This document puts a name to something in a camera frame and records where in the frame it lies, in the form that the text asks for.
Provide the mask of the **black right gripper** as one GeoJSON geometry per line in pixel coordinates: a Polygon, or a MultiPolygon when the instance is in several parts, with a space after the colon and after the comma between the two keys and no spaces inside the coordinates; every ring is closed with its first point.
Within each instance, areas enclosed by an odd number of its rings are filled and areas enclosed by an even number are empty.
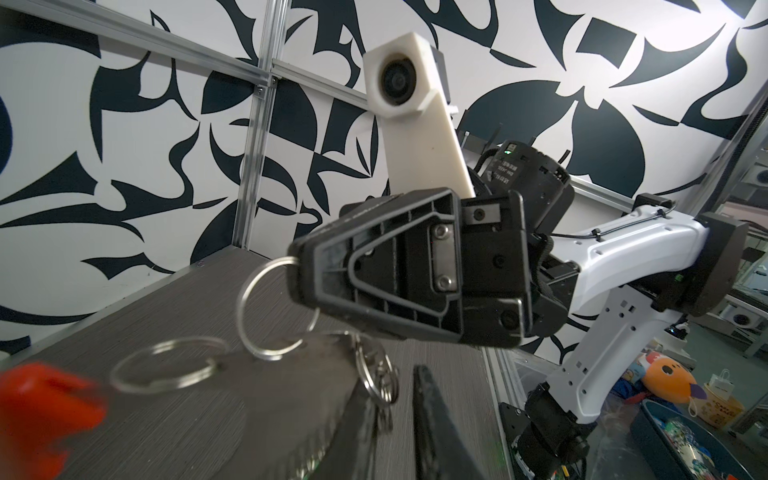
{"type": "Polygon", "coordinates": [[[523,198],[461,214],[449,188],[354,204],[289,246],[290,296],[371,335],[516,348],[539,322],[523,198]]]}

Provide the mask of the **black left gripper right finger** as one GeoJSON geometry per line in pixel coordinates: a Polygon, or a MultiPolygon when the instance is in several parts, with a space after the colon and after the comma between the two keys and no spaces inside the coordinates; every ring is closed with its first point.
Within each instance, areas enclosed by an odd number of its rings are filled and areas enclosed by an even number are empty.
{"type": "Polygon", "coordinates": [[[418,480],[485,478],[462,442],[426,365],[413,368],[412,413],[418,480]]]}

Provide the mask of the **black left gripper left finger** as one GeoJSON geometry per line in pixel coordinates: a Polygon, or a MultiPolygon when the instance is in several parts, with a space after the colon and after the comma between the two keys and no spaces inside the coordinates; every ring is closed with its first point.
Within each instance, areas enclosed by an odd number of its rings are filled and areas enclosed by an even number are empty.
{"type": "Polygon", "coordinates": [[[346,405],[330,447],[312,480],[369,480],[374,477],[378,406],[362,383],[346,405]]]}

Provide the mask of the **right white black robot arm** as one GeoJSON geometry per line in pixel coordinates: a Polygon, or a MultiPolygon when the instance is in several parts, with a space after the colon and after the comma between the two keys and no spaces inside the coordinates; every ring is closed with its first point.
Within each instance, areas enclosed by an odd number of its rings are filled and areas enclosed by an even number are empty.
{"type": "Polygon", "coordinates": [[[497,348],[554,336],[604,297],[509,435],[518,471],[550,479],[585,462],[602,405],[641,350],[730,291],[748,228],[642,194],[617,220],[558,234],[569,175],[521,142],[484,153],[470,180],[469,199],[435,188],[349,205],[289,246],[290,295],[372,334],[497,348]]]}

